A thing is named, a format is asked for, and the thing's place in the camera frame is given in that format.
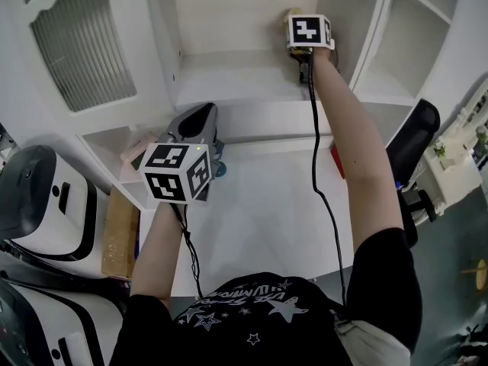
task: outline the black t-shirt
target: black t-shirt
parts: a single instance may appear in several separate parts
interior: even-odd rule
[[[315,284],[271,273],[227,282],[174,320],[156,298],[132,296],[111,364],[297,354],[323,364],[406,364],[422,301],[402,230],[384,230],[361,245],[347,303],[339,321]]]

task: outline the white table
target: white table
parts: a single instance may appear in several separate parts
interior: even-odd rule
[[[467,156],[462,164],[445,171],[431,146],[422,155],[421,168],[421,174],[416,177],[417,185],[419,190],[427,192],[438,215],[443,215],[445,209],[461,201],[483,182],[471,156]],[[424,213],[416,224],[427,218]]]
[[[334,212],[348,267],[353,248],[347,186],[330,155],[331,142],[322,138],[317,184]],[[206,206],[188,208],[204,294],[261,271],[314,278],[339,269],[332,222],[312,189],[312,148],[310,138],[226,146],[227,173],[212,181]],[[153,215],[141,213],[141,246]],[[196,295],[191,257],[182,242],[172,296]]]

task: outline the red object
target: red object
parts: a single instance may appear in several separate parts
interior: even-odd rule
[[[344,169],[342,167],[341,159],[339,157],[339,152],[337,151],[337,146],[335,144],[332,145],[330,154],[332,155],[332,158],[335,161],[335,165],[337,165],[337,169],[339,170],[339,173],[341,174],[342,178],[345,179]]]

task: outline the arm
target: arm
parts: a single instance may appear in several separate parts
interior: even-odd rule
[[[134,266],[131,296],[154,296],[169,309],[181,234],[181,226],[172,207],[159,204]]]
[[[329,61],[329,51],[314,50],[314,80],[348,185],[355,251],[388,228],[403,229],[390,161],[373,121]]]

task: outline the black cable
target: black cable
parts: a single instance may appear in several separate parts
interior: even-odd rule
[[[186,216],[188,205],[185,205],[185,208],[183,209],[183,217],[181,217],[181,213],[176,204],[171,204],[171,207],[175,212],[175,216],[178,219],[178,222],[180,223],[181,229],[183,230],[183,237],[185,238],[186,246],[190,251],[191,272],[193,273],[193,278],[195,279],[195,282],[197,282],[198,296],[200,298],[203,298],[204,296],[200,288],[200,262],[198,261],[197,250],[195,249],[193,243],[190,240],[191,234],[190,232],[188,232],[188,219]]]
[[[176,139],[175,135],[173,133],[168,133],[169,136],[173,137],[173,140],[175,143],[178,142],[178,140]]]
[[[310,102],[312,103],[313,128],[315,129],[315,145],[313,147],[313,157],[312,157],[312,186],[313,186],[313,190],[322,198],[323,203],[326,204],[327,210],[329,211],[330,219],[332,221],[332,225],[334,226],[335,245],[337,246],[337,257],[339,259],[339,274],[341,275],[342,303],[345,306],[345,282],[344,282],[344,271],[342,269],[342,254],[341,254],[341,243],[339,241],[339,231],[337,230],[337,224],[336,224],[336,219],[334,217],[334,213],[330,208],[326,196],[324,195],[324,193],[321,192],[321,190],[318,189],[317,180],[316,180],[316,161],[317,161],[317,152],[319,150],[319,144],[320,144],[320,133],[319,133],[319,115],[317,112],[315,89],[313,87],[313,52],[310,54],[310,60],[309,60],[308,90],[310,93]]]

